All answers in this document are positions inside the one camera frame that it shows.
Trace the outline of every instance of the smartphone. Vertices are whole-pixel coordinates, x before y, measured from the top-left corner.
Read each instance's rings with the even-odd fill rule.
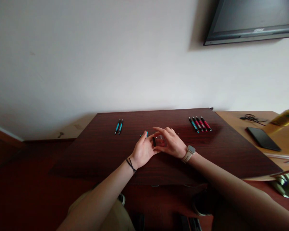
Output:
[[[246,130],[251,134],[260,147],[274,151],[281,151],[281,148],[278,147],[278,145],[262,129],[248,127]]]

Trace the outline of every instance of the tv screen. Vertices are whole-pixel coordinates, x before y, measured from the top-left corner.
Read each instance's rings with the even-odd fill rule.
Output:
[[[289,37],[289,0],[220,0],[204,45]]]

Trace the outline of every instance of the bracelet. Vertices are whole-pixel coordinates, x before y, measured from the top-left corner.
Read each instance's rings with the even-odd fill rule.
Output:
[[[126,162],[130,165],[130,167],[133,169],[133,171],[134,171],[134,173],[135,173],[137,170],[135,170],[135,169],[133,168],[132,161],[131,161],[130,158],[129,158],[129,161],[128,161],[128,159],[126,158]]]

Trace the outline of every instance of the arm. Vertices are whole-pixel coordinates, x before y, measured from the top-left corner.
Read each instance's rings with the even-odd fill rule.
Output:
[[[137,142],[133,153],[128,157],[136,170],[145,165],[153,155],[159,152],[158,150],[153,150],[153,135],[149,137],[146,137],[146,135],[147,132],[145,131]],[[133,174],[134,171],[124,160],[113,173],[71,211],[57,231],[98,230]]]
[[[162,134],[168,142],[167,147],[154,149],[179,159],[185,156],[187,146],[173,129],[157,127],[154,129],[158,131],[155,136]],[[236,211],[246,218],[246,222],[264,230],[289,230],[289,211],[266,193],[223,170],[198,153],[190,158],[188,164],[199,171]]]

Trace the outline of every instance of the wooden table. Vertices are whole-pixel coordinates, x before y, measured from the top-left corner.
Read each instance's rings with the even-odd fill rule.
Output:
[[[212,132],[196,133],[188,117],[203,116]],[[124,119],[121,135],[114,135],[118,119]],[[209,108],[98,113],[51,173],[100,182],[128,157],[147,130],[170,127],[187,144],[239,178],[271,175],[282,170]],[[137,171],[130,184],[198,185],[205,179],[189,165],[159,153]]]
[[[223,111],[216,113],[258,150],[275,162],[283,171],[289,171],[289,126],[280,127],[269,123],[278,113],[273,111]],[[263,122],[266,126],[248,120],[241,120],[240,117],[244,117],[245,114],[253,114],[260,120],[268,120],[267,122]],[[282,151],[278,152],[259,147],[253,138],[246,132],[245,129],[247,127],[263,129]]]

